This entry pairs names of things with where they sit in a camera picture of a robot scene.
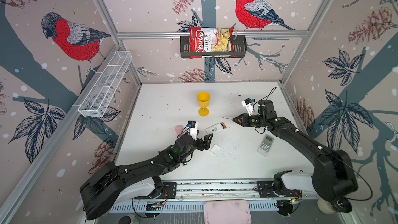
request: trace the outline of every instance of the beige round object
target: beige round object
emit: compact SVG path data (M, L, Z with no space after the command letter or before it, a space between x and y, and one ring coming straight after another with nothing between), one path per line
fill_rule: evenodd
M317 201L318 208L321 210L324 214L334 214L336 211L334 208L331 206L330 202L325 201L322 198L319 198Z

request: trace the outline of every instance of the bird head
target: bird head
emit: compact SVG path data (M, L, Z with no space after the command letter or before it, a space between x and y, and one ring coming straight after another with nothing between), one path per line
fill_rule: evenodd
M57 38L56 24L60 21L62 17L57 13L50 12L43 17L41 20L41 27L43 28L43 33L46 38L52 37Z

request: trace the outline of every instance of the gray floor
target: gray floor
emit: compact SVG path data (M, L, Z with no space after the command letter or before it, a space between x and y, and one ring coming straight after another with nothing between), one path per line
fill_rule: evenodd
M109 214L99 218L96 224L117 224L125 214ZM203 213L161 214L156 220L138 217L140 224L204 224ZM300 204L291 218L282 217L275 211L251 212L252 224L343 224L339 214L327 215L316 205L316 200L306 200Z

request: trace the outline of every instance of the robotic arm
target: robotic arm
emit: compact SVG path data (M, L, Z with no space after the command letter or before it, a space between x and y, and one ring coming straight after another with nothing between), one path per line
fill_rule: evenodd
M351 159L345 151L334 151L299 131L285 117L277 117L271 100L257 104L258 115L241 114L232 120L243 127L264 127L301 152L314 165L312 185L321 198L331 202L358 189L354 172L348 167L352 167Z
M190 122L188 125L195 128L195 122ZM105 164L80 187L87 220L102 216L113 206L122 190L141 180L152 177L159 183L160 185L152 192L157 196L162 188L158 176L175 170L181 163L186 164L186 158L196 149L208 150L212 137L213 134L209 134L204 136L204 140L201 138L194 140L190 134L184 134L174 145L146 161L124 166L116 166L114 162Z

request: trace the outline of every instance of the chips bag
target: chips bag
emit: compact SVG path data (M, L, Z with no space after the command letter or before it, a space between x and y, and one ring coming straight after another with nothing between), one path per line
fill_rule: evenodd
M234 51L230 37L234 28L189 28L191 52L226 52ZM190 58L207 58L212 56L191 56Z

